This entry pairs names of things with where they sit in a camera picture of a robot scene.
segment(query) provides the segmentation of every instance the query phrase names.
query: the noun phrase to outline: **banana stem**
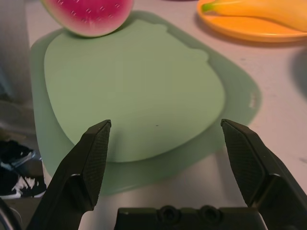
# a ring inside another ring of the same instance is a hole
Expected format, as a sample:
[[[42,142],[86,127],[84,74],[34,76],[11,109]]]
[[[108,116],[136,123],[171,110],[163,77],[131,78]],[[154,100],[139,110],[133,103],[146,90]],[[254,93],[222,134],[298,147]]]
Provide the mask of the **banana stem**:
[[[203,13],[205,12],[208,12],[208,11],[214,11],[214,4],[213,3],[206,3],[206,4],[203,4],[201,6],[201,11]]]

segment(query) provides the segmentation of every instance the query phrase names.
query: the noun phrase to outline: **dark speck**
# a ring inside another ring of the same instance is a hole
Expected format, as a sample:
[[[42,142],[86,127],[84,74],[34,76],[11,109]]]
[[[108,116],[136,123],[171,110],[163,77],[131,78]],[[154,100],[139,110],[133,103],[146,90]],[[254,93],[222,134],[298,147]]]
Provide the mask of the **dark speck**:
[[[299,160],[300,160],[301,162],[307,164],[307,159],[305,159],[305,158],[300,158]]]

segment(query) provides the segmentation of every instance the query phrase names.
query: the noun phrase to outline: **yellow banana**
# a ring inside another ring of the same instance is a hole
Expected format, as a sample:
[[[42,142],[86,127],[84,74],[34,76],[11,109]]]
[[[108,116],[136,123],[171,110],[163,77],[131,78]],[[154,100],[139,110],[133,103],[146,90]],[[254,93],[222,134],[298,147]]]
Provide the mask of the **yellow banana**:
[[[307,32],[307,0],[216,0],[203,4],[202,11],[265,18]]]

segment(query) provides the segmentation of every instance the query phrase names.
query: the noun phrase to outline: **dark object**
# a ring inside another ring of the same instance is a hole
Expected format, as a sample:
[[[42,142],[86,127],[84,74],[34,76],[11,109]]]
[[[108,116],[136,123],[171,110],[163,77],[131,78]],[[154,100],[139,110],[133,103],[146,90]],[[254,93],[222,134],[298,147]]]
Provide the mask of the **dark object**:
[[[261,215],[268,230],[307,229],[307,196],[285,165],[248,127],[229,120],[221,125],[231,168],[248,207],[120,208],[115,230],[265,230]],[[27,229],[78,229],[83,213],[97,203],[110,127],[105,121],[82,136],[60,164]]]
[[[0,199],[0,222],[6,230],[21,230],[18,220],[2,199]]]
[[[62,160],[27,229],[77,230],[82,215],[93,210],[106,165],[111,122],[90,127]],[[6,219],[13,222],[8,212]]]

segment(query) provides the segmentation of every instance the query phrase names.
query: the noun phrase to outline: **pink watermelon flesh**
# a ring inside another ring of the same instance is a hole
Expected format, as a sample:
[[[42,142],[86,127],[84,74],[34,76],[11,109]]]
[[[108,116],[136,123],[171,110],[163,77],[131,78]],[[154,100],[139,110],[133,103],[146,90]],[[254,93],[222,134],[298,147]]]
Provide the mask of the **pink watermelon flesh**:
[[[86,37],[106,35],[128,18],[133,0],[42,0],[68,30]]]

